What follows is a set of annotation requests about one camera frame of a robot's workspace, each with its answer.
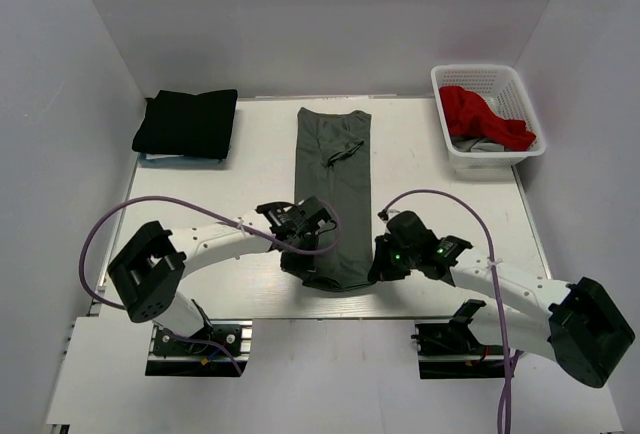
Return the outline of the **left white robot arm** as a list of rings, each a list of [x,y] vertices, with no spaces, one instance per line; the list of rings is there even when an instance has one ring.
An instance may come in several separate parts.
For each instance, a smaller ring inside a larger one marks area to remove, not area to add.
[[[314,196],[297,204],[262,204],[235,218],[166,196],[139,200],[178,204],[215,220],[210,225],[181,229],[148,222],[107,268],[129,320],[154,323],[191,353],[209,346],[213,327],[204,310],[179,291],[183,279],[214,264],[274,250],[323,255],[337,246],[336,241],[319,246],[326,226],[341,228],[333,208]]]

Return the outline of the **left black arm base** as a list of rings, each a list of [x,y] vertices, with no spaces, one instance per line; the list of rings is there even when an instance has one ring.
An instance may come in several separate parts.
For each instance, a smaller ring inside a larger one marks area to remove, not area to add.
[[[147,377],[234,378],[250,355],[251,321],[213,321],[196,335],[206,343],[177,340],[154,327],[145,367]]]

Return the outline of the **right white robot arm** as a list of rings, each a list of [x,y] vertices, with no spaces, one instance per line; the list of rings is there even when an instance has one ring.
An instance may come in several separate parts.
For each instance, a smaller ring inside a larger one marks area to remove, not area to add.
[[[601,388],[636,335],[604,287],[527,274],[455,236],[437,237],[412,211],[382,211],[384,234],[375,239],[372,282],[401,280],[418,271],[434,281],[473,291],[494,309],[469,299],[449,320],[453,344],[472,353],[507,341],[514,350],[556,362],[580,383]]]

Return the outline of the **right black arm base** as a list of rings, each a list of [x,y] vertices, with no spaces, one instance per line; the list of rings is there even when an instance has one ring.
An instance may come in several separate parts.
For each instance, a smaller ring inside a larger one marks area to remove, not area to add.
[[[457,337],[448,323],[418,323],[411,338],[417,347],[421,380],[504,377],[501,346]]]

